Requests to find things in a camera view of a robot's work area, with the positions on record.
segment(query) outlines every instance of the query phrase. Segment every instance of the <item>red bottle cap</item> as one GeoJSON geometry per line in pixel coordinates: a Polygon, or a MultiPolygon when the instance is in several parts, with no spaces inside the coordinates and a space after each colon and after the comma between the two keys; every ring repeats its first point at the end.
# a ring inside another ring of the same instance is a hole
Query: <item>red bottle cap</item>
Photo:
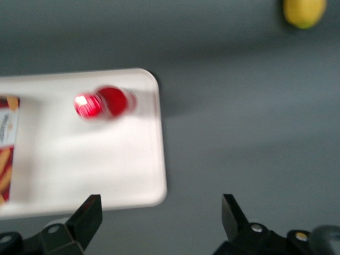
{"type": "Polygon", "coordinates": [[[127,92],[113,86],[101,87],[97,90],[97,95],[100,95],[105,100],[107,109],[112,116],[118,117],[129,108],[129,100],[126,97],[127,92]]]}
{"type": "Polygon", "coordinates": [[[97,95],[84,93],[75,97],[74,108],[82,118],[95,118],[104,111],[105,105],[97,95]]]}

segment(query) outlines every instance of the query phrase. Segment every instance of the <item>red and white packaging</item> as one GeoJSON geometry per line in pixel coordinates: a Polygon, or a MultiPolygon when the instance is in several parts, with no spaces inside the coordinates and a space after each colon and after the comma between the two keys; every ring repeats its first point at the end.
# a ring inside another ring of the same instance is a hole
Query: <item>red and white packaging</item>
{"type": "Polygon", "coordinates": [[[0,204],[10,197],[19,105],[18,97],[0,96],[0,204]]]}

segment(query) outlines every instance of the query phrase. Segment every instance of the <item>yellow lemon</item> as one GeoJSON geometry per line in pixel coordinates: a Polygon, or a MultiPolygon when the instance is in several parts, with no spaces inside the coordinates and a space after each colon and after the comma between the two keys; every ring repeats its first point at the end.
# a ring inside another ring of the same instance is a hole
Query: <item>yellow lemon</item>
{"type": "Polygon", "coordinates": [[[321,20],[326,6],[327,0],[284,0],[283,12],[288,23],[309,29],[321,20]]]}

